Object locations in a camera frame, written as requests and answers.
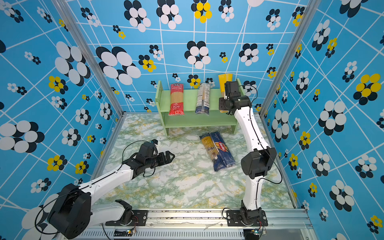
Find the blue wall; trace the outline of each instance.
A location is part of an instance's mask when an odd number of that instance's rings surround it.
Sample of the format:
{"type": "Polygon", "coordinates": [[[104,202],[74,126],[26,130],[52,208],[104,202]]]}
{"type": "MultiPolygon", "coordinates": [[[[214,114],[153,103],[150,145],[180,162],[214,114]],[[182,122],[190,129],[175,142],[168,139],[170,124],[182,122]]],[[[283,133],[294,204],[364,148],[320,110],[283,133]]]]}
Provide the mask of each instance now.
{"type": "Polygon", "coordinates": [[[90,180],[118,116],[51,1],[0,5],[0,239],[38,240],[39,206],[90,180]]]}
{"type": "Polygon", "coordinates": [[[326,240],[384,239],[384,3],[356,2],[322,0],[265,118],[326,240]]]}
{"type": "Polygon", "coordinates": [[[153,101],[159,81],[164,89],[177,82],[185,89],[199,82],[218,88],[224,72],[255,84],[254,103],[261,104],[308,0],[67,3],[123,109],[143,112],[157,111],[153,101]],[[117,56],[119,48],[128,55],[121,61],[108,54],[117,56]]]}

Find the red pasta package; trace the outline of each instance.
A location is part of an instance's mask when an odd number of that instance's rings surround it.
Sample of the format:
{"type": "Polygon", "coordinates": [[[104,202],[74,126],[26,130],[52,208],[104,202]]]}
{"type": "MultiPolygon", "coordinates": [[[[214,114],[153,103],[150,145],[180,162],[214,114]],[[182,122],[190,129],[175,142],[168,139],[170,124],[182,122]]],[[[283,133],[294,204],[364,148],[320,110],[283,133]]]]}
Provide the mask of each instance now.
{"type": "Polygon", "coordinates": [[[184,84],[173,83],[170,85],[170,110],[169,116],[184,115],[184,84]]]}

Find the blue wallpaper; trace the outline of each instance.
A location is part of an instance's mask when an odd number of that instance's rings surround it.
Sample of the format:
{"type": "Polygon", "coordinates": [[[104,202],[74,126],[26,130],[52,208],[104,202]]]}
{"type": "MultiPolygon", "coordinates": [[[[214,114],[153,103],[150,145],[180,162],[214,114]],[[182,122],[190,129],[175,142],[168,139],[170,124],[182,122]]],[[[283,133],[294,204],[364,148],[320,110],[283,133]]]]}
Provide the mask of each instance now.
{"type": "Polygon", "coordinates": [[[0,10],[0,239],[52,239],[41,206],[90,180],[118,116],[51,1],[0,10]]]}
{"type": "Polygon", "coordinates": [[[67,3],[122,108],[151,112],[159,81],[218,88],[223,73],[256,86],[261,105],[308,0],[67,3]]]}
{"type": "Polygon", "coordinates": [[[322,0],[264,115],[319,239],[384,239],[384,2],[322,0]]]}

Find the green shelf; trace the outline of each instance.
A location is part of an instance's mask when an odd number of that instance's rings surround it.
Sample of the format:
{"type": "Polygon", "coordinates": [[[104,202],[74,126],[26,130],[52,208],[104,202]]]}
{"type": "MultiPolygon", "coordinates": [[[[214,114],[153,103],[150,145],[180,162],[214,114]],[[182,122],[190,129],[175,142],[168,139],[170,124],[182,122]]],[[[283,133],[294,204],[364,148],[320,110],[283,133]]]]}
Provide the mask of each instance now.
{"type": "MultiPolygon", "coordinates": [[[[239,90],[245,95],[242,87],[239,87],[239,90]]],[[[235,117],[221,113],[218,109],[218,101],[222,97],[220,89],[211,89],[209,115],[195,114],[198,91],[198,89],[184,90],[184,115],[169,116],[170,90],[163,90],[161,81],[158,82],[155,102],[166,135],[168,136],[168,130],[173,127],[231,126],[235,132],[238,127],[235,117]]]]}

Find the green and white marble surface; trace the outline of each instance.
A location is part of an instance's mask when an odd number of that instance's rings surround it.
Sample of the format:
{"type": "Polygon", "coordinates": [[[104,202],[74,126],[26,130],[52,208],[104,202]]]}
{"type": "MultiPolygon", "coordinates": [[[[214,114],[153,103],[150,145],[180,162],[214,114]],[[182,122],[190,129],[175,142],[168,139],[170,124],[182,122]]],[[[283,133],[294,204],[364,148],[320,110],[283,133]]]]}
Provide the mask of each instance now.
{"type": "MultiPolygon", "coordinates": [[[[258,114],[255,114],[262,126],[258,114]]],[[[151,177],[138,176],[113,189],[96,204],[106,204],[123,199],[133,208],[239,208],[245,191],[247,177],[240,165],[247,153],[244,136],[239,129],[232,134],[230,127],[189,127],[169,130],[166,137],[158,114],[128,114],[119,137],[109,157],[104,173],[121,163],[122,151],[137,140],[160,141],[159,152],[171,151],[176,157],[171,164],[156,168],[151,177]],[[213,170],[199,136],[207,132],[220,131],[225,143],[236,161],[236,166],[213,170]]],[[[129,146],[124,159],[139,150],[142,142],[129,146]]],[[[275,165],[268,172],[268,179],[280,181],[275,165]]],[[[263,208],[293,208],[285,184],[265,181],[262,190],[263,208]]]]}

